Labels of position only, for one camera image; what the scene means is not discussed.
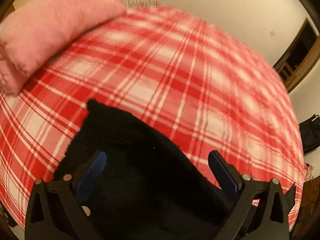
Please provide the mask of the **black pants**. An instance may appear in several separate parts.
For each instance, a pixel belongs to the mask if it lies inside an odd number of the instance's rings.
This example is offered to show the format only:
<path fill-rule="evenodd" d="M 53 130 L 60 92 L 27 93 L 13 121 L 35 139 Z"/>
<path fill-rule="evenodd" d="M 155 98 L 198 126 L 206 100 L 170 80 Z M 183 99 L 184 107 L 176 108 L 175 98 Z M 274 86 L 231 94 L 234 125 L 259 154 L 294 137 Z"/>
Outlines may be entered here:
<path fill-rule="evenodd" d="M 209 239 L 233 203 L 169 138 L 131 113 L 87 103 L 88 114 L 54 179 L 73 174 L 98 150 L 106 166 L 85 205 L 104 239 Z"/>

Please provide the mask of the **wooden furniture at right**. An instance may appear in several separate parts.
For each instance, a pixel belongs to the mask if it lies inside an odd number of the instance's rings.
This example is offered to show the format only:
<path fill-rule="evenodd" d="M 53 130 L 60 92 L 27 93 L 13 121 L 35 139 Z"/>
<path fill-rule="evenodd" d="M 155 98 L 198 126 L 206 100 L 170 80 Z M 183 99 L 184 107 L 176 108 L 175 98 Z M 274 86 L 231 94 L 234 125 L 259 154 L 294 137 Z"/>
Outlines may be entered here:
<path fill-rule="evenodd" d="M 302 201 L 290 239 L 319 239 L 319 212 L 319 176 L 317 176 L 303 185 Z"/>

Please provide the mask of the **red plaid bed blanket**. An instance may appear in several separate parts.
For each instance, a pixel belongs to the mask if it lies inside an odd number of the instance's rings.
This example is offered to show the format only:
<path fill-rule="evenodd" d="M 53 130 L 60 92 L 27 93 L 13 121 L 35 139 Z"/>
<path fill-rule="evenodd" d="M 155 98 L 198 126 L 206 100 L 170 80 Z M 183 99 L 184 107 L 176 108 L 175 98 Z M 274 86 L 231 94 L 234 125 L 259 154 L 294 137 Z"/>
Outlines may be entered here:
<path fill-rule="evenodd" d="M 169 137 L 214 182 L 220 154 L 256 180 L 303 191 L 297 118 L 279 75 L 218 27 L 171 7 L 131 9 L 70 44 L 17 96 L 1 94 L 1 204 L 24 226 L 34 180 L 54 170 L 94 98 Z"/>

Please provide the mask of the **brown wooden door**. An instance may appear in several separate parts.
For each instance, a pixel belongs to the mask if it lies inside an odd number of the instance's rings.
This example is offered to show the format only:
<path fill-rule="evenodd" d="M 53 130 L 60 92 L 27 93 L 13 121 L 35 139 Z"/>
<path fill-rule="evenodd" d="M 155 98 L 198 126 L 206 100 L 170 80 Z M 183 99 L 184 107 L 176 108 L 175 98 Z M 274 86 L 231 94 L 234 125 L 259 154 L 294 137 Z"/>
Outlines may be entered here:
<path fill-rule="evenodd" d="M 319 59 L 319 35 L 305 20 L 285 53 L 273 65 L 288 92 L 312 70 Z"/>

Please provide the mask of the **pink folded quilt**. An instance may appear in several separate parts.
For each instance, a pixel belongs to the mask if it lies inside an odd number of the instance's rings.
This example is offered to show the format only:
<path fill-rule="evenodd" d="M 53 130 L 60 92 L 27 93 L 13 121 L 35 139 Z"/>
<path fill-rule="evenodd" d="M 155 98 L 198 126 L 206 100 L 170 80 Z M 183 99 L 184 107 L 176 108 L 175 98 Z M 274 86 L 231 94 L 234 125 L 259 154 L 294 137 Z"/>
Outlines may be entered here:
<path fill-rule="evenodd" d="M 1 23 L 1 90 L 17 95 L 67 44 L 126 12 L 118 0 L 31 0 Z"/>

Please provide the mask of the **black bag by wall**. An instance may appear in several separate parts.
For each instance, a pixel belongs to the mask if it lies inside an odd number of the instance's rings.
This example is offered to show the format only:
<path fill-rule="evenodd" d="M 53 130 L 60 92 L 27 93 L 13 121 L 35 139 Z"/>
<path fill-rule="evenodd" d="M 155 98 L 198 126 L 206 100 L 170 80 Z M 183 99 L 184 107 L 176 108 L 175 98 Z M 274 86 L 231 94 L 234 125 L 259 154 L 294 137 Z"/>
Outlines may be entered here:
<path fill-rule="evenodd" d="M 299 124 L 303 153 L 308 154 L 320 145 L 319 115 L 313 115 Z"/>

